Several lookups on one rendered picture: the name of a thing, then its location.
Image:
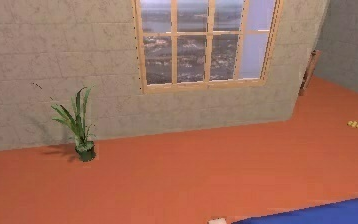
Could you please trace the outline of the blue bed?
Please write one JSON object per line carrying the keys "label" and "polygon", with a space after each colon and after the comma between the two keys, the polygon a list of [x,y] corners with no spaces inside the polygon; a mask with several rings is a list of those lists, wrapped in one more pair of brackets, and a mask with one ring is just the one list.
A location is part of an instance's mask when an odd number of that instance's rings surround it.
{"label": "blue bed", "polygon": [[358,197],[237,217],[212,217],[206,224],[358,224]]}

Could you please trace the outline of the wooden framed window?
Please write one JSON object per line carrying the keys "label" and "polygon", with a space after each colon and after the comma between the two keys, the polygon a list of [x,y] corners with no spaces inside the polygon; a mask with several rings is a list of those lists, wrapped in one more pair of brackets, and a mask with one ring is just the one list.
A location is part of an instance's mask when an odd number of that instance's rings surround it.
{"label": "wooden framed window", "polygon": [[261,86],[284,0],[132,0],[141,90]]}

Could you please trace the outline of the green potted house plant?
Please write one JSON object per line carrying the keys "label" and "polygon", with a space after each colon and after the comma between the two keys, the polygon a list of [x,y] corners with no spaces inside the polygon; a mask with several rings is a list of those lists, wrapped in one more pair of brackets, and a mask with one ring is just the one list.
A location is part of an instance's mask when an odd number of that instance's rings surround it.
{"label": "green potted house plant", "polygon": [[92,124],[86,124],[88,98],[92,88],[82,87],[72,98],[72,112],[61,104],[54,104],[51,108],[58,114],[54,117],[56,121],[65,125],[72,133],[75,142],[75,152],[78,154],[79,160],[82,162],[89,162],[95,159],[95,143],[90,139],[92,136]]}

